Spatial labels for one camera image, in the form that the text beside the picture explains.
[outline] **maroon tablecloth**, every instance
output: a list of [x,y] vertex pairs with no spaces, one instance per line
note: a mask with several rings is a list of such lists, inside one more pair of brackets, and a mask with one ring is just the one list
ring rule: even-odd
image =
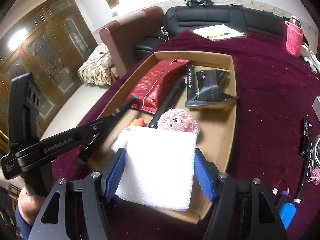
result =
[[[307,117],[314,134],[319,132],[312,103],[320,95],[320,81],[308,64],[291,56],[284,48],[283,41],[254,33],[249,33],[248,38],[213,42],[185,31],[156,50],[197,50],[233,56],[240,99],[237,135],[228,173],[238,179],[258,177],[270,191],[279,180],[285,179],[293,195],[303,162],[298,156],[300,120]],[[132,71],[105,93],[81,123],[97,118]],[[90,171],[87,165],[77,163],[75,150],[53,163],[55,177],[79,179]],[[319,196],[320,186],[306,186],[287,230],[290,240],[299,239],[313,220],[320,208]],[[211,215],[192,225],[118,197],[108,203],[106,211],[116,240],[202,239]]]

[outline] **blue battery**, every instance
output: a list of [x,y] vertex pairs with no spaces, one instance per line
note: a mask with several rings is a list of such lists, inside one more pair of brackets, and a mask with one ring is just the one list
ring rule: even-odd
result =
[[286,203],[280,209],[279,215],[285,230],[287,230],[288,226],[290,225],[296,211],[297,209],[293,203]]

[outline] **pink plush toy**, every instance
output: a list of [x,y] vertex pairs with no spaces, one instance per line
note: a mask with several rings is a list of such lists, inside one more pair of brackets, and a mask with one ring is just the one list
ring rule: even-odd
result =
[[170,109],[158,120],[158,129],[200,133],[197,121],[185,109]]

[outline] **cardboard tray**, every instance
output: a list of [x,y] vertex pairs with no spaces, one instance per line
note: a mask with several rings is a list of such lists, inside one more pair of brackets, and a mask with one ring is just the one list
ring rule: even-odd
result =
[[[235,71],[232,57],[230,55],[198,51],[155,52],[150,55],[150,57],[148,57],[148,59],[146,59],[122,85],[106,105],[99,118],[112,114],[118,107],[120,107],[125,102],[128,94],[135,87],[138,81],[159,60],[166,58],[190,59],[193,61],[195,70],[224,69],[230,71],[230,78],[225,88],[225,92],[232,96],[237,95]],[[187,93],[185,91],[177,102],[176,107],[185,108],[184,103],[186,100]],[[228,165],[235,131],[236,101],[225,109],[202,109],[198,111],[191,111],[191,114],[197,120],[201,130],[201,134],[197,138],[196,147],[200,148],[205,158],[208,161],[215,163],[220,171],[225,171]],[[109,150],[112,142],[123,129],[130,125],[134,119],[138,119],[140,117],[142,117],[147,124],[152,119],[151,114],[130,109],[105,140],[101,149],[95,152],[88,160],[89,165],[98,170],[102,167],[103,163],[110,161],[113,157],[113,154]],[[172,211],[166,209],[158,210],[172,217],[196,224],[206,216],[211,204],[212,203],[203,196],[198,181],[196,177],[194,177],[190,207],[187,211]]]

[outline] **brown armchair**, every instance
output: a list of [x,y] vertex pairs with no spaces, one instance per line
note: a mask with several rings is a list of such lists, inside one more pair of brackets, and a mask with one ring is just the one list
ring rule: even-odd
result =
[[120,77],[137,63],[134,46],[159,30],[163,15],[162,9],[154,6],[119,17],[100,29]]

